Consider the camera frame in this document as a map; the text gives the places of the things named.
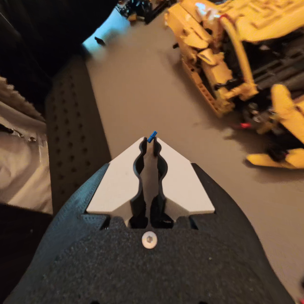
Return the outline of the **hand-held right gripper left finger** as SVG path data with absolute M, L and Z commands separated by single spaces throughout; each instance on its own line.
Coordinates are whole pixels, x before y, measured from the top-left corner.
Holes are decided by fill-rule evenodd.
M 126 226 L 144 229 L 148 225 L 141 172 L 147 138 L 141 137 L 107 166 L 86 212 L 121 217 Z

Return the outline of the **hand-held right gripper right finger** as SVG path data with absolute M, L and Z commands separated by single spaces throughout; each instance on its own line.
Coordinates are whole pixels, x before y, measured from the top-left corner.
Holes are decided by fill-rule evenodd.
M 191 161 L 157 137 L 153 153 L 157 157 L 158 194 L 150 208 L 152 227 L 171 229 L 180 217 L 215 212 Z

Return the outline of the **yellow toy brick car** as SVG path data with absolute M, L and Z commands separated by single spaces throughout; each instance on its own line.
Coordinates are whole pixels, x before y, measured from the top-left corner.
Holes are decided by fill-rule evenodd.
M 304 167 L 304 1 L 179 1 L 165 13 L 184 70 L 218 117 L 271 144 L 252 165 Z

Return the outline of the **grey desk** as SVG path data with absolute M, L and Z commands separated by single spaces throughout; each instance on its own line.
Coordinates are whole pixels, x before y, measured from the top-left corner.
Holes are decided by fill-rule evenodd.
M 97 44 L 101 38 L 106 46 Z M 174 36 L 158 16 L 134 26 L 114 9 L 84 42 L 95 100 L 112 158 L 153 131 L 200 166 L 241 207 L 286 290 L 303 298 L 303 170 L 251 166 L 261 135 L 218 119 L 180 63 Z

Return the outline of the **perforated grey panel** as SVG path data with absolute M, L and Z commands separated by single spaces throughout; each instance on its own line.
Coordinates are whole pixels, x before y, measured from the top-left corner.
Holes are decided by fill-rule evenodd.
M 104 164 L 107 139 L 84 59 L 74 56 L 53 78 L 45 100 L 53 214 Z

